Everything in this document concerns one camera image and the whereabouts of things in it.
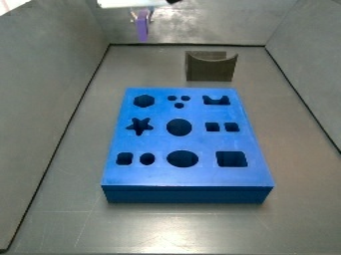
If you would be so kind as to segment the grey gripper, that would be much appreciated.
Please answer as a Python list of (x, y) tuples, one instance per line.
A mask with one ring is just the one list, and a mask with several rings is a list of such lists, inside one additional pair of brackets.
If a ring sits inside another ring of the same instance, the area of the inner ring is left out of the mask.
[[(127, 7), (149, 7), (149, 6), (165, 6), (167, 0), (97, 0), (102, 8), (127, 8)], [(155, 13), (155, 8), (149, 7), (150, 16)], [(138, 15), (134, 9), (130, 9), (131, 22), (135, 23)]]

